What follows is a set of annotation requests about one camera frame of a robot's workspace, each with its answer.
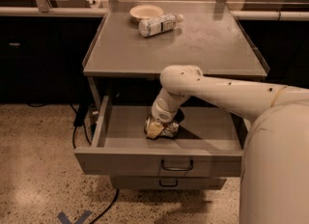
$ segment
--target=bottle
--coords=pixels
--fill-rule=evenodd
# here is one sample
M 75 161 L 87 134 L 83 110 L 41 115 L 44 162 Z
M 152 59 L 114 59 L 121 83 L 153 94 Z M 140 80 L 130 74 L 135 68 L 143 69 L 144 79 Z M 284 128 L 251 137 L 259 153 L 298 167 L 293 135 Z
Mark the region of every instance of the bottle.
M 142 19 L 138 24 L 138 29 L 142 36 L 150 37 L 173 30 L 176 24 L 182 21 L 182 14 L 163 14 L 155 18 Z

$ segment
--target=metal tabletop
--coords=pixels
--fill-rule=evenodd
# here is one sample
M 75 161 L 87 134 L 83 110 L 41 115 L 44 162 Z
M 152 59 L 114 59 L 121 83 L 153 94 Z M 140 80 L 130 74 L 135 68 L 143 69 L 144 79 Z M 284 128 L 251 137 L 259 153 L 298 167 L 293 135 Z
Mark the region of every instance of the metal tabletop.
M 131 8 L 152 4 L 183 14 L 177 29 L 144 38 Z M 86 76 L 158 76 L 169 65 L 196 65 L 205 75 L 264 78 L 267 73 L 225 6 L 206 2 L 113 3 L 84 68 Z

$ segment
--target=bottle cap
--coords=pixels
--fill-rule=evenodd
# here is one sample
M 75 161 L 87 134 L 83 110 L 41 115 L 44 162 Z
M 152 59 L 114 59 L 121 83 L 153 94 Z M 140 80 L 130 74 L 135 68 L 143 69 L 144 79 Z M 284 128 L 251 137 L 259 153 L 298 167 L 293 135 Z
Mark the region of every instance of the bottle cap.
M 183 14 L 176 14 L 176 21 L 177 22 L 182 22 L 184 19 Z

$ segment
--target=open drawer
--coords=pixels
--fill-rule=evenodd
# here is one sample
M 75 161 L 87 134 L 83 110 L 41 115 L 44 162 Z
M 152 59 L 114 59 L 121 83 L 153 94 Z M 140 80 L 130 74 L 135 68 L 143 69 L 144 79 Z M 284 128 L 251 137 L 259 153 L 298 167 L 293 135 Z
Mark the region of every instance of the open drawer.
M 176 139 L 147 139 L 147 106 L 112 106 L 105 96 L 91 147 L 75 155 L 85 174 L 111 177 L 239 177 L 242 149 L 231 115 L 185 107 Z

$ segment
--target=floor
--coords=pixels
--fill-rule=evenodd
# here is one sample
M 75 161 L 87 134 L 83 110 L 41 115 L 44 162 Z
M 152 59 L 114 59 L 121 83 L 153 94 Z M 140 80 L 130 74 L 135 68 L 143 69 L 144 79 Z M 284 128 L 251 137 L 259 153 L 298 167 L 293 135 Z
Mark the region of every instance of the floor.
M 0 104 L 0 223 L 91 223 L 109 206 L 109 178 L 84 175 L 74 156 L 74 117 L 68 104 Z M 83 127 L 75 139 L 89 146 Z M 239 178 L 221 190 L 122 189 L 96 223 L 239 223 Z

